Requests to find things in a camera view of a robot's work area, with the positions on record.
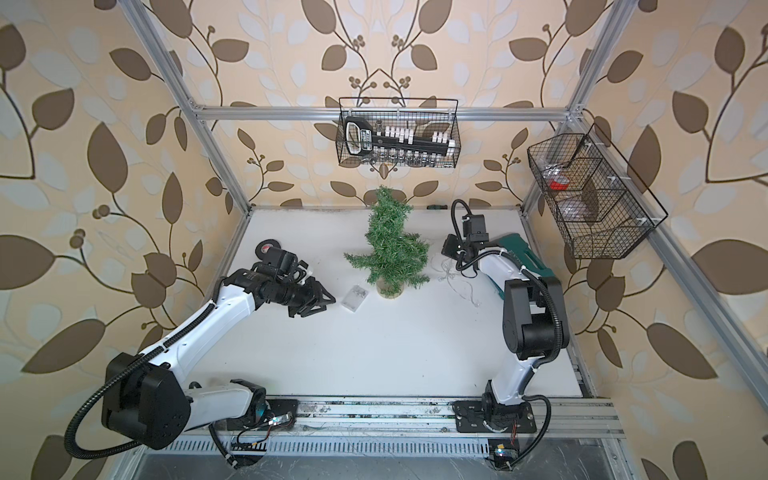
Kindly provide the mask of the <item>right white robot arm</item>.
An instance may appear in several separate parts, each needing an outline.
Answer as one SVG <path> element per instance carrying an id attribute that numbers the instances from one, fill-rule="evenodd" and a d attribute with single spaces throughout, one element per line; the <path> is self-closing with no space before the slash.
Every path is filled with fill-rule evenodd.
<path id="1" fill-rule="evenodd" d="M 569 343 L 562 284 L 521 235 L 491 239 L 485 216 L 467 202 L 453 201 L 450 218 L 453 232 L 441 253 L 455 262 L 460 275 L 486 278 L 496 288 L 502 299 L 502 338 L 510 352 L 479 401 L 454 404 L 457 428 L 513 432 L 533 424 L 533 399 L 526 389 L 534 374 Z"/>

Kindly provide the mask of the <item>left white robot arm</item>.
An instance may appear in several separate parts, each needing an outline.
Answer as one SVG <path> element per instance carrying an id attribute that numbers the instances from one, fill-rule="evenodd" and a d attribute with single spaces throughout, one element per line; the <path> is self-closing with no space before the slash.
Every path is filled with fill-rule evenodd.
<path id="1" fill-rule="evenodd" d="M 233 419 L 246 428 L 273 417 L 264 387 L 242 379 L 202 387 L 189 378 L 195 366 L 232 330 L 264 305 L 279 305 L 289 317 L 326 311 L 335 297 L 306 262 L 272 241 L 258 249 L 258 261 L 221 278 L 208 300 L 180 326 L 135 355 L 121 353 L 107 366 L 104 384 L 76 411 L 64 436 L 65 451 L 93 460 L 146 446 L 161 450 L 182 433 L 213 430 Z M 126 437 L 103 449 L 86 449 L 77 432 L 88 413 L 102 407 L 102 425 Z"/>

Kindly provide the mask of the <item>small green christmas tree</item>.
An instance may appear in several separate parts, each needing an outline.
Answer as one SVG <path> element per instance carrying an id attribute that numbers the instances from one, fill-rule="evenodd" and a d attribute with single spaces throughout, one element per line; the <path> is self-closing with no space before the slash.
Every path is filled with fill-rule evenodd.
<path id="1" fill-rule="evenodd" d="M 412 207 L 398 201 L 388 187 L 376 190 L 365 238 L 367 254 L 345 253 L 353 268 L 367 270 L 367 282 L 386 299 L 400 296 L 406 288 L 420 288 L 430 281 L 424 269 L 429 245 L 416 233 L 405 230 Z"/>

